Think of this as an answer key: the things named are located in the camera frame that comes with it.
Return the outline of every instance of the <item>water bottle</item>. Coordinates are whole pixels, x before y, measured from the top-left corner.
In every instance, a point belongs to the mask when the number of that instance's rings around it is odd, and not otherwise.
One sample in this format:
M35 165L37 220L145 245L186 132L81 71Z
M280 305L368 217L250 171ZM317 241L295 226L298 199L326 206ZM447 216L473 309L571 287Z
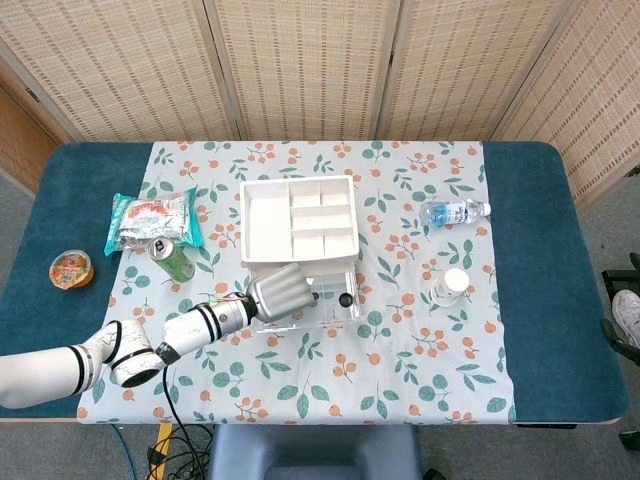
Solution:
M426 202L420 207L422 225L473 223L491 213L491 205L474 200L464 202Z

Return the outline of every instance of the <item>shoe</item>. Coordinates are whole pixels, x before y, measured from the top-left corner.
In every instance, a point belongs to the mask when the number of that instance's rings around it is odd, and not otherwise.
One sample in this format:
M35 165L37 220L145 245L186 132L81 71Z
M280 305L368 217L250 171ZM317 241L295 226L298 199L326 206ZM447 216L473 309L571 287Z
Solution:
M640 348L640 297L630 290L620 290L613 297L611 310L629 343Z

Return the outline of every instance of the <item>blue table mat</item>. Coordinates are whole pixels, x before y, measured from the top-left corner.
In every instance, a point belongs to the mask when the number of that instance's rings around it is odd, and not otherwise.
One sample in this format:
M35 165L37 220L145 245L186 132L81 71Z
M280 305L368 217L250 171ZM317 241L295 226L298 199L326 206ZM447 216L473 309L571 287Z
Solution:
M111 199L137 195L150 151L151 144L78 143L53 152L0 303L0 355L80 343L99 328L121 255L103 255ZM538 142L485 143L484 159L516 420L622 416L627 391L599 330L602 306L562 159ZM48 268L69 249L86 251L96 273L86 287L63 292ZM78 400L0 408L0 417L75 417Z

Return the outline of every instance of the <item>floor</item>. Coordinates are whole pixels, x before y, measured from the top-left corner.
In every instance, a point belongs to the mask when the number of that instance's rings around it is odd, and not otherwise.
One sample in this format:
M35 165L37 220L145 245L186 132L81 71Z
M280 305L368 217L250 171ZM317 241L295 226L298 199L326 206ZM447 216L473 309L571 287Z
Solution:
M595 272L630 268L628 253L640 250L640 177L609 195L580 218ZM0 295L31 207L31 200L0 176ZM597 276L603 302L606 294ZM640 368L621 359L632 393L631 408L614 425L575 430L460 426L419 429L423 467L449 480L640 479L640 453L625 451L618 432L640 425ZM121 430L138 478L147 472L147 448L157 428ZM0 424L3 478L126 479L121 447L107 425Z

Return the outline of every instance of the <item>black wire bundle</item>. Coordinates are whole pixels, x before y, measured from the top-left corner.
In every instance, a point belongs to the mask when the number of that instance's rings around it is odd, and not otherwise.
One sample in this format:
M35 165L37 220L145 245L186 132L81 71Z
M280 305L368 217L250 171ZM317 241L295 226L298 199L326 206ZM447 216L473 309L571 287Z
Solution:
M174 429L167 438L158 442L153 449L149 449L149 475L147 476L147 480L155 478L155 474L158 471L158 468L161 465L167 466L169 462L172 462L178 458L186 459L186 462L179 464L174 472L167 474L167 480L206 480L207 478L207 467L209 466L209 457L211 453L211 442L213 441L213 432L210 431L204 425L184 425L176 412L175 406L171 401L171 396L169 395L169 389L167 387L167 367L162 372L162 386L164 389L165 397L167 397L167 402L169 402L169 408L171 408L171 413L173 417L176 419L178 423L178 428ZM187 428L197 428L206 432L207 437L209 439L204 450L197 450L189 434L187 432ZM154 457L158 457L159 452L162 451L166 442L174 441L174 442L182 442L187 446L188 450L182 453L176 453L175 455L171 455L166 458L159 459L159 461L155 461Z

